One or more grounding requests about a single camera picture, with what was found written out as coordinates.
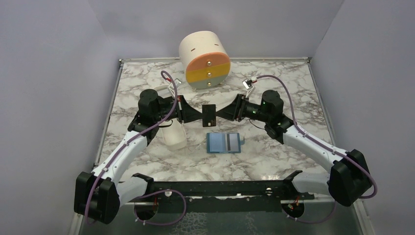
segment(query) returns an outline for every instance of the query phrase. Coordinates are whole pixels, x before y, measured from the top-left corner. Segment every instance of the white wall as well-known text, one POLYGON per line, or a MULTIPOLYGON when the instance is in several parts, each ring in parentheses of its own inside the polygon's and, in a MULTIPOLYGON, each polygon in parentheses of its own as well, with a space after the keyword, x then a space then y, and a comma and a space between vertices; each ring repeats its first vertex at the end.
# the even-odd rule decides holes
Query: white wall
POLYGON ((0 234, 66 234, 118 71, 85 0, 0 2, 0 234))
POLYGON ((211 30, 231 57, 313 56, 343 0, 89 0, 122 58, 178 57, 211 30))
POLYGON ((345 0, 312 59, 336 144, 361 150, 379 184, 376 234, 414 234, 415 1, 345 0))

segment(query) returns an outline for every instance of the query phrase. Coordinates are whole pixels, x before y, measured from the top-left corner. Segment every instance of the black joint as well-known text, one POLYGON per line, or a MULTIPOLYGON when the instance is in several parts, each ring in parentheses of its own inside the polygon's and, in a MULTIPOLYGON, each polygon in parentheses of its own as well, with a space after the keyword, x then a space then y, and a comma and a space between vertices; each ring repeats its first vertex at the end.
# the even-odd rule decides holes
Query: black joint
MULTIPOLYGON (((96 176, 91 173, 82 172, 76 178, 75 200, 73 210, 85 215, 85 208, 92 185, 96 176)), ((99 179, 98 192, 93 192, 89 205, 88 217, 104 224, 109 224, 118 213, 120 206, 119 195, 114 182, 99 179)))
POLYGON ((265 131, 272 139, 284 144, 283 134, 287 129, 294 125, 293 121, 284 114, 281 119, 274 120, 265 124, 265 131))
MULTIPOLYGON (((347 156, 369 172, 361 152, 354 149, 348 152, 347 156)), ((346 159, 341 159, 331 168, 328 190, 330 195, 343 206, 351 206, 371 186, 370 179, 346 159)))
POLYGON ((147 89, 140 93, 138 109, 141 116, 158 119, 160 113, 160 103, 157 91, 147 89))

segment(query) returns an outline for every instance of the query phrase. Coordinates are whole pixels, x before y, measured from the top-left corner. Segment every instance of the marble tabletop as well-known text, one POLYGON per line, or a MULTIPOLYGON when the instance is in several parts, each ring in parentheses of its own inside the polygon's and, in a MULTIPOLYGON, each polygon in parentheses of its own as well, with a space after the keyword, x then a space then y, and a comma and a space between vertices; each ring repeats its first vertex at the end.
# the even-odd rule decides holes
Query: marble tabletop
MULTIPOLYGON (((245 78, 273 74, 287 85, 293 98, 298 123, 308 132, 331 142, 323 111, 306 62, 234 61, 231 72, 222 85, 194 91, 185 81, 180 61, 124 63, 117 88, 111 118, 105 134, 100 163, 110 155, 124 137, 127 126, 137 112, 141 91, 165 84, 160 71, 166 70, 183 81, 179 94, 201 112, 203 104, 216 104, 216 110, 229 105, 238 93, 246 92, 245 78)), ((266 78, 256 84, 250 102, 259 103, 265 90, 280 93, 284 113, 291 118, 288 98, 281 85, 266 78)), ((217 126, 202 127, 202 121, 184 124, 187 134, 185 148, 169 151, 163 144, 161 132, 130 164, 121 180, 134 173, 153 177, 158 181, 230 181, 277 180, 294 170, 320 173, 324 169, 299 151, 271 139, 264 130, 254 127, 247 119, 231 122, 217 117, 217 126), (237 154, 209 154, 206 133, 238 132, 245 139, 242 152, 237 154)), ((253 121, 259 127, 263 123, 253 121)))

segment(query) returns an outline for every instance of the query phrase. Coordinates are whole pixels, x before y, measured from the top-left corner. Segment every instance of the white cable clip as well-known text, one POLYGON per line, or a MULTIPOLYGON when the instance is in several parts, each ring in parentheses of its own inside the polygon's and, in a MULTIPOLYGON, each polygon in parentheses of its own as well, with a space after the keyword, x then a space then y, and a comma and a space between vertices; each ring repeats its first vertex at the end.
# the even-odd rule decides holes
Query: white cable clip
MULTIPOLYGON (((177 88, 179 88, 179 86, 182 84, 182 81, 178 78, 174 79, 174 82, 176 83, 177 88)), ((176 94, 174 94, 173 83, 170 83, 167 89, 170 91, 172 97, 176 96, 176 94)))
POLYGON ((125 146, 127 146, 127 147, 130 145, 130 143, 128 143, 128 140, 127 139, 124 140, 124 143, 123 144, 125 144, 125 146))

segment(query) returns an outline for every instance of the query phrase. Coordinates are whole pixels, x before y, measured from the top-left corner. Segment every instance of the purple cable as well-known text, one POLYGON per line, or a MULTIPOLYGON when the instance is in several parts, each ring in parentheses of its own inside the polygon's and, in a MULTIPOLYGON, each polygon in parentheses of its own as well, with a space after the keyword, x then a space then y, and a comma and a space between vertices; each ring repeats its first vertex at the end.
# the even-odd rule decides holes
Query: purple cable
POLYGON ((328 216, 326 216, 324 219, 317 220, 317 221, 307 221, 307 220, 302 220, 302 219, 298 219, 298 218, 295 219, 294 217, 289 216, 286 211, 284 211, 284 210, 282 210, 282 211, 288 216, 288 218, 290 218, 292 220, 295 220, 296 222, 300 222, 300 223, 304 223, 304 224, 320 224, 320 223, 324 223, 324 222, 328 221, 334 215, 334 211, 336 210, 336 205, 337 205, 337 203, 334 202, 333 209, 331 209, 330 214, 328 216))
POLYGON ((165 190, 160 190, 160 191, 153 192, 153 193, 150 193, 150 194, 147 194, 147 195, 144 195, 144 196, 138 197, 138 198, 140 198, 140 199, 141 199, 141 198, 151 197, 151 196, 153 196, 153 195, 156 195, 156 194, 159 194, 159 193, 162 193, 162 192, 175 192, 175 193, 177 193, 178 195, 180 195, 180 197, 183 199, 183 206, 184 206, 184 208, 183 208, 183 212, 182 212, 182 214, 179 216, 179 218, 177 218, 176 220, 174 220, 174 221, 172 221, 172 222, 168 222, 168 223, 154 223, 154 222, 148 222, 148 221, 145 221, 145 220, 141 220, 141 219, 138 217, 138 215, 137 215, 137 211, 134 209, 134 215, 135 215, 135 216, 136 216, 136 218, 137 218, 136 222, 137 222, 137 221, 140 221, 140 222, 142 222, 142 223, 144 223, 144 224, 151 224, 151 225, 157 225, 157 226, 168 226, 168 225, 175 224, 175 223, 179 222, 181 219, 183 219, 184 214, 186 214, 186 207, 187 207, 187 205, 186 205, 186 199, 184 198, 183 194, 181 194, 181 193, 180 193, 179 191, 177 191, 177 190, 174 190, 174 189, 165 189, 165 190))
MULTIPOLYGON (((306 132, 305 132, 305 131, 303 131, 303 130, 302 130, 302 129, 301 129, 301 128, 297 125, 297 120, 296 120, 296 116, 295 116, 295 114, 294 114, 294 105, 293 105, 293 101, 292 101, 292 99, 291 99, 291 95, 290 95, 290 93, 288 92, 288 89, 287 89, 287 87, 285 86, 285 84, 281 81, 281 79, 279 79, 278 77, 276 77, 276 76, 274 76, 274 75, 261 75, 261 76, 258 76, 258 77, 256 77, 256 78, 257 78, 257 79, 260 79, 260 78, 264 78, 264 77, 274 78, 274 79, 276 79, 278 82, 280 82, 280 83, 281 83, 281 85, 284 87, 284 90, 285 90, 285 92, 287 93, 287 96, 288 96, 288 100, 290 101, 290 106, 291 106, 291 115, 293 116, 293 123, 294 123, 294 126, 296 127, 296 129, 297 129, 297 130, 298 130, 301 134, 305 135, 308 139, 310 139, 312 142, 314 142, 315 144, 317 144, 318 146, 320 146, 320 147, 324 148, 324 149, 325 149, 325 150, 327 150, 327 151, 333 152, 333 149, 331 149, 331 148, 327 147, 326 145, 322 144, 320 141, 316 140, 315 138, 313 138, 313 137, 311 137, 311 136, 309 136, 309 135, 306 135, 306 132)), ((351 158, 349 158, 347 155, 345 155, 345 154, 343 154, 343 153, 340 153, 340 152, 338 152, 338 151, 334 151, 334 154, 336 154, 336 155, 338 155, 338 156, 340 156, 340 157, 345 158, 346 160, 348 160, 350 163, 352 163, 355 167, 357 167, 360 171, 362 171, 364 175, 366 175, 366 176, 369 178, 369 180, 370 180, 370 181, 371 181, 371 183, 373 184, 373 193, 372 193, 371 195, 368 195, 368 196, 361 196, 360 198, 361 198, 361 199, 373 198, 373 197, 377 194, 377 184, 376 184, 375 180, 373 179, 373 177, 369 174, 369 172, 367 172, 365 169, 363 169, 363 167, 361 167, 359 164, 357 164, 355 161, 353 161, 353 160, 352 160, 351 158)))
MULTIPOLYGON (((143 134, 145 134, 145 133, 153 130, 154 128, 158 127, 160 124, 162 124, 164 121, 166 121, 170 117, 170 115, 173 113, 173 111, 176 109, 176 105, 177 105, 177 86, 176 86, 176 83, 174 83, 174 79, 171 77, 171 75, 168 72, 164 71, 164 70, 161 71, 161 76, 162 76, 162 78, 164 78, 164 80, 167 80, 167 81, 169 81, 169 82, 171 82, 173 84, 173 88, 174 88, 174 102, 173 102, 173 107, 171 107, 170 112, 168 112, 168 114, 162 120, 160 120, 156 124, 150 126, 149 128, 143 130, 142 132, 136 134, 135 136, 131 137, 131 139, 127 140, 127 144, 131 143, 132 141, 134 141, 135 139, 137 139, 139 136, 141 136, 141 135, 143 135, 143 134)), ((104 168, 109 168, 111 166, 111 164, 115 161, 115 159, 117 159, 118 155, 122 152, 122 150, 124 150, 124 148, 126 146, 127 146, 126 144, 123 144, 121 146, 121 148, 114 154, 114 156, 108 161, 108 163, 105 165, 104 168)), ((93 191, 95 190, 96 185, 98 184, 99 179, 101 179, 101 177, 102 177, 102 175, 104 173, 105 173, 105 171, 104 171, 104 169, 102 169, 102 171, 99 173, 99 175, 95 179, 95 181, 94 181, 94 183, 92 185, 91 191, 90 191, 90 193, 88 195, 87 204, 85 206, 85 222, 88 225, 91 225, 91 224, 95 223, 95 221, 92 222, 92 223, 90 223, 88 221, 88 213, 89 213, 89 210, 90 210, 90 205, 91 205, 91 199, 92 199, 93 191)))

